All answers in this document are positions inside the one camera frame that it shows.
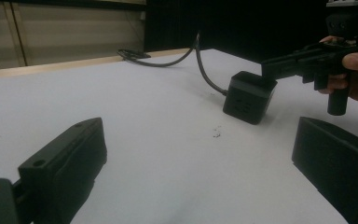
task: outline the black rectangular housing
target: black rectangular housing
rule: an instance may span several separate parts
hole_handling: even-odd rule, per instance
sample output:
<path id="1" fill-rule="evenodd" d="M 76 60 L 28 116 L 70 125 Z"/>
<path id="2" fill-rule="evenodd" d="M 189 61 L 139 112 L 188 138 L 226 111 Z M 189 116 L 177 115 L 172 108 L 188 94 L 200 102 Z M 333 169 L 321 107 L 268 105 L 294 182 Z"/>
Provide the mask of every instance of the black rectangular housing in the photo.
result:
<path id="1" fill-rule="evenodd" d="M 231 78 L 223 111 L 237 119 L 258 124 L 266 114 L 276 80 L 249 72 Z"/>
<path id="2" fill-rule="evenodd" d="M 88 199 L 106 163 L 102 119 L 70 127 L 19 167 L 37 206 L 34 223 L 68 224 Z"/>
<path id="3" fill-rule="evenodd" d="M 358 137 L 317 119 L 300 118 L 294 165 L 349 222 L 358 224 Z"/>

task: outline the black cable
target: black cable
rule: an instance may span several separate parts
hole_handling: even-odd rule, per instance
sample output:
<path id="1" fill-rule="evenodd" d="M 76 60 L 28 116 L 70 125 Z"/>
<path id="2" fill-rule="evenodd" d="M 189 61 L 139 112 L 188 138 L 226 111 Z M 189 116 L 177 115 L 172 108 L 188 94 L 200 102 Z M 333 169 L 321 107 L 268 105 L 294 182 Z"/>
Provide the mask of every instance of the black cable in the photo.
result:
<path id="1" fill-rule="evenodd" d="M 201 53 L 200 53 L 200 34 L 197 35 L 197 45 L 196 45 L 196 55 L 197 55 L 197 63 L 199 65 L 201 74 L 203 76 L 203 78 L 205 79 L 205 81 L 212 87 L 214 88 L 216 91 L 222 93 L 224 96 L 227 96 L 227 91 L 223 90 L 222 88 L 216 86 L 206 75 L 205 73 L 205 69 L 203 68 L 202 65 L 202 60 L 201 60 Z"/>
<path id="2" fill-rule="evenodd" d="M 117 51 L 117 54 L 120 55 L 124 60 L 130 61 L 130 62 L 133 62 L 133 63 L 138 63 L 140 65 L 149 66 L 149 67 L 169 67 L 171 65 L 177 64 L 177 63 L 181 62 L 182 60 L 184 60 L 191 53 L 191 51 L 193 51 L 193 49 L 196 47 L 196 45 L 198 44 L 197 42 L 198 42 L 198 40 L 196 40 L 194 42 L 194 44 L 191 47 L 191 49 L 188 52 L 186 52 L 185 55 L 183 55 L 181 58 L 179 58 L 178 60 L 176 60 L 174 62 L 171 62 L 171 63 L 146 63 L 146 62 L 143 62 L 143 61 L 139 61 L 139 60 L 137 60 L 137 59 L 135 59 L 133 57 L 129 57 L 125 53 L 124 49 L 119 49 Z"/>
<path id="3" fill-rule="evenodd" d="M 196 40 L 194 41 L 193 46 L 190 48 L 190 50 L 184 55 L 182 56 L 180 59 L 171 62 L 171 63 L 146 63 L 143 61 L 139 61 L 134 57 L 131 57 L 130 54 L 126 53 L 127 51 L 124 49 L 120 49 L 117 51 L 117 54 L 120 55 L 124 60 L 133 62 L 133 63 L 138 63 L 140 65 L 144 65 L 144 66 L 150 66 L 150 67 L 168 67 L 174 64 L 177 64 L 179 62 L 181 62 L 183 59 L 185 59 L 193 50 L 196 50 L 196 55 L 197 55 L 197 63 L 199 65 L 199 69 L 201 71 L 202 77 L 205 79 L 205 81 L 212 87 L 214 88 L 216 91 L 219 91 L 220 93 L 222 93 L 223 95 L 227 95 L 227 91 L 221 89 L 220 87 L 216 86 L 206 75 L 205 73 L 205 69 L 203 68 L 202 65 L 202 60 L 201 60 L 201 55 L 200 55 L 200 33 L 197 34 Z"/>

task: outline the wall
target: wall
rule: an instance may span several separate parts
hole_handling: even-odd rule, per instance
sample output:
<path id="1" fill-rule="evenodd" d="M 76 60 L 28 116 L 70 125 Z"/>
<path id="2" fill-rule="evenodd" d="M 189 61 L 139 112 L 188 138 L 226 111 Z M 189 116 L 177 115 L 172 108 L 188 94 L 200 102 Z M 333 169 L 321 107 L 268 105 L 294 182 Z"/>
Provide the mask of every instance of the wall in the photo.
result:
<path id="1" fill-rule="evenodd" d="M 143 50 L 142 12 L 0 2 L 0 69 Z"/>

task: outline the cable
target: cable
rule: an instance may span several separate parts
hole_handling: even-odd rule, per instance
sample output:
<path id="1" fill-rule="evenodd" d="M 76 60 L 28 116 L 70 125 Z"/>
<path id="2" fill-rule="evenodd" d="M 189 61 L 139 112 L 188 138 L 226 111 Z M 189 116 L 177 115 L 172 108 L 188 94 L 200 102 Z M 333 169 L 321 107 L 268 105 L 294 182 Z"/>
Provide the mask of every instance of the cable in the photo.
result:
<path id="1" fill-rule="evenodd" d="M 200 53 L 200 34 L 197 35 L 197 46 L 196 46 L 196 55 L 197 55 L 197 63 L 199 65 L 201 74 L 203 76 L 203 78 L 205 79 L 205 81 L 212 87 L 214 88 L 216 91 L 222 93 L 224 96 L 227 96 L 227 91 L 223 90 L 222 88 L 216 86 L 206 75 L 205 73 L 205 69 L 203 68 L 202 65 L 202 60 L 201 60 L 201 53 Z"/>
<path id="2" fill-rule="evenodd" d="M 174 64 L 177 64 L 179 62 L 181 62 L 183 59 L 185 59 L 192 51 L 193 49 L 196 50 L 196 55 L 197 55 L 197 63 L 199 65 L 199 69 L 201 71 L 202 77 L 205 79 L 205 81 L 212 87 L 214 88 L 216 91 L 219 91 L 220 93 L 222 93 L 224 96 L 227 95 L 227 90 L 223 90 L 220 87 L 216 86 L 206 75 L 205 73 L 205 69 L 203 68 L 202 65 L 202 60 L 201 60 L 201 55 L 200 55 L 200 32 L 197 33 L 197 37 L 196 40 L 194 41 L 193 46 L 190 48 L 190 50 L 184 55 L 182 56 L 180 59 L 171 62 L 171 63 L 146 63 L 143 61 L 139 61 L 133 57 L 131 57 L 130 55 L 126 54 L 126 50 L 125 49 L 119 49 L 117 51 L 117 54 L 120 55 L 124 60 L 133 62 L 133 63 L 138 63 L 140 65 L 144 65 L 144 66 L 150 66 L 150 67 L 168 67 Z"/>
<path id="3" fill-rule="evenodd" d="M 183 55 L 181 58 L 179 58 L 178 60 L 173 61 L 171 63 L 146 63 L 143 61 L 139 61 L 133 57 L 129 57 L 129 55 L 127 55 L 125 53 L 125 51 L 126 51 L 125 49 L 119 49 L 117 51 L 117 54 L 120 55 L 124 60 L 130 61 L 133 63 L 138 63 L 140 65 L 149 66 L 149 67 L 169 67 L 171 65 L 177 64 L 177 63 L 181 62 L 182 60 L 184 60 L 191 53 L 191 51 L 193 51 L 193 49 L 197 46 L 197 44 L 198 44 L 198 39 L 196 41 L 194 41 L 193 46 L 191 47 L 191 49 L 188 52 L 186 52 L 185 55 Z"/>

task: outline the white table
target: white table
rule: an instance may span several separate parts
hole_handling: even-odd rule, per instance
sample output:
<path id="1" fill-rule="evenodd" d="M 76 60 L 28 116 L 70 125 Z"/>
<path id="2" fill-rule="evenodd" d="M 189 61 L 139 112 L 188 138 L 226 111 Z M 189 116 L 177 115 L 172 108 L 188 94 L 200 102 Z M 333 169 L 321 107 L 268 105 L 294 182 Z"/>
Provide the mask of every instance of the white table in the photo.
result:
<path id="1" fill-rule="evenodd" d="M 149 59 L 165 63 L 180 55 Z M 260 65 L 210 49 L 207 74 L 228 88 Z M 358 135 L 358 103 L 327 114 L 327 96 L 282 79 L 259 125 L 223 113 L 225 97 L 195 54 L 170 68 L 103 63 L 0 77 L 0 177 L 73 124 L 103 119 L 108 162 L 73 223 L 343 224 L 291 161 L 300 116 Z"/>

